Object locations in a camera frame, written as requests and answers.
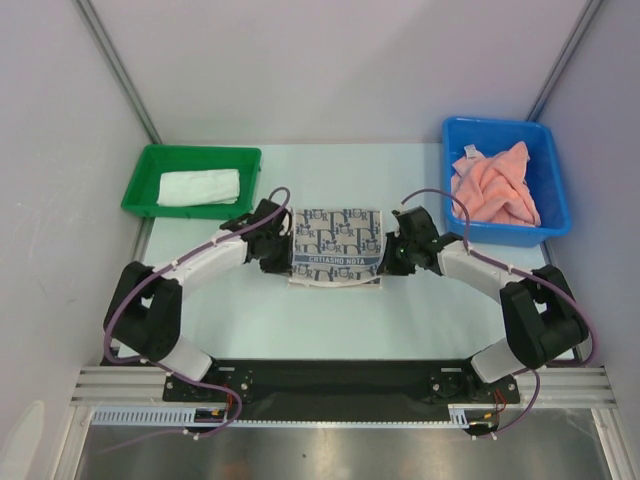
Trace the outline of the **blue white patterned towel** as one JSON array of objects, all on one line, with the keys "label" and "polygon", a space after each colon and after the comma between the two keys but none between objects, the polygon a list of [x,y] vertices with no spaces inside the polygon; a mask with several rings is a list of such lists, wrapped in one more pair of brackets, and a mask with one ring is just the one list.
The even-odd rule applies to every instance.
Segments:
[{"label": "blue white patterned towel", "polygon": [[379,210],[297,210],[289,282],[317,288],[378,285],[384,248],[383,215]]}]

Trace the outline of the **white terry towel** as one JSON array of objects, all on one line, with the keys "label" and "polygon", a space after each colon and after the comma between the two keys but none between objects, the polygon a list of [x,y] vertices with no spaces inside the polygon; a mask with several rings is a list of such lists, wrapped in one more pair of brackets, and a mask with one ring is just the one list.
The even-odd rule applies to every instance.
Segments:
[{"label": "white terry towel", "polygon": [[240,173],[236,169],[176,171],[160,177],[157,204],[189,207],[231,204],[240,196]]}]

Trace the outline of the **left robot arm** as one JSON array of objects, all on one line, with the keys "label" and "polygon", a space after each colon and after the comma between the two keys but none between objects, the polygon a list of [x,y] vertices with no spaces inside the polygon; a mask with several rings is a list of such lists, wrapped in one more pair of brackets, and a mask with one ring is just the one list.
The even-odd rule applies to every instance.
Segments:
[{"label": "left robot arm", "polygon": [[182,304],[217,276],[252,261],[263,271],[284,273],[290,266],[293,214],[270,199],[256,210],[229,220],[206,242],[159,266],[139,261],[122,271],[103,328],[105,347],[113,339],[135,352],[122,361],[146,360],[185,378],[199,400],[214,397],[220,376],[214,359],[184,338]]}]

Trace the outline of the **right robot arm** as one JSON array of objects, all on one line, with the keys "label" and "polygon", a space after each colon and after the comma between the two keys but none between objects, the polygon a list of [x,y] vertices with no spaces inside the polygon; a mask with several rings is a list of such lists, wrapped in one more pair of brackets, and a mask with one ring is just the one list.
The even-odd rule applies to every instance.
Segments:
[{"label": "right robot arm", "polygon": [[473,250],[455,233],[439,234],[426,209],[393,212],[397,229],[386,234],[378,273],[408,276],[418,268],[466,284],[501,308],[505,337],[474,354],[460,377],[463,395],[481,402],[498,380],[537,370],[588,339],[586,321],[562,272],[546,265],[521,271]]}]

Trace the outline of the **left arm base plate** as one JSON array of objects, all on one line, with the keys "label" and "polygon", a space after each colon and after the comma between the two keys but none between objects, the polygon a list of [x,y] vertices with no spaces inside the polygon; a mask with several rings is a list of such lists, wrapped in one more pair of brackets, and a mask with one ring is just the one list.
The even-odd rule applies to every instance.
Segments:
[{"label": "left arm base plate", "polygon": [[173,403],[222,403],[232,404],[240,398],[251,397],[253,372],[247,369],[218,367],[201,380],[188,380],[173,374],[165,378],[162,400]]}]

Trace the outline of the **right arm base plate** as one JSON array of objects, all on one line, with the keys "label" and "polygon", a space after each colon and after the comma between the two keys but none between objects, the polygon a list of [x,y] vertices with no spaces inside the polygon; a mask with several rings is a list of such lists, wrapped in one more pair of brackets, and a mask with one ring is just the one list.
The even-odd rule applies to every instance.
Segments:
[{"label": "right arm base plate", "polygon": [[492,383],[483,382],[473,370],[442,368],[428,377],[428,397],[432,404],[499,404],[520,402],[516,381],[506,376]]}]

